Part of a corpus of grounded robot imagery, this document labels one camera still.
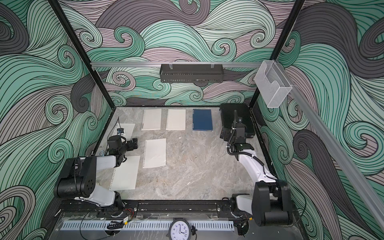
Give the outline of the torn lined notebook page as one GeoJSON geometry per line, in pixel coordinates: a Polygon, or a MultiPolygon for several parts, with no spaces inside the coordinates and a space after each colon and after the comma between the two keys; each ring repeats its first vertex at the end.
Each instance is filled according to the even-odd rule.
{"type": "Polygon", "coordinates": [[[114,135],[117,135],[117,128],[124,128],[125,129],[125,134],[122,135],[122,137],[126,138],[127,140],[130,140],[132,137],[132,133],[135,128],[135,124],[119,124],[117,123],[115,130],[114,130],[114,135]]]}

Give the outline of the blue cover notebook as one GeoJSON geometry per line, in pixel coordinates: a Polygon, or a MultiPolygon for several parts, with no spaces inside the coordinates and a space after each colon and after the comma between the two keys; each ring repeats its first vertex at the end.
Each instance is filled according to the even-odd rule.
{"type": "Polygon", "coordinates": [[[212,112],[209,109],[193,109],[193,130],[213,131],[212,112]]]}

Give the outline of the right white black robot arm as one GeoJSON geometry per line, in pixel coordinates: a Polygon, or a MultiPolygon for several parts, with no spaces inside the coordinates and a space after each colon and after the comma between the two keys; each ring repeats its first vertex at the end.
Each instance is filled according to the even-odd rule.
{"type": "Polygon", "coordinates": [[[294,217],[289,184],[269,172],[243,132],[239,127],[233,128],[226,149],[246,169],[254,182],[254,191],[252,196],[234,196],[235,209],[251,215],[260,227],[291,225],[294,217]]]}

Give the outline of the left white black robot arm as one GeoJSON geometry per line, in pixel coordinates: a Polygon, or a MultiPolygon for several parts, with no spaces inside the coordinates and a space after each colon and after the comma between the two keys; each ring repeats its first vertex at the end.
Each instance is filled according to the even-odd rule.
{"type": "Polygon", "coordinates": [[[79,200],[91,203],[108,212],[112,218],[121,217],[125,204],[120,194],[97,184],[97,172],[120,169],[127,161],[126,152],[138,148],[138,139],[127,140],[115,135],[108,138],[107,155],[76,157],[65,160],[54,187],[54,195],[60,199],[79,200]]]}

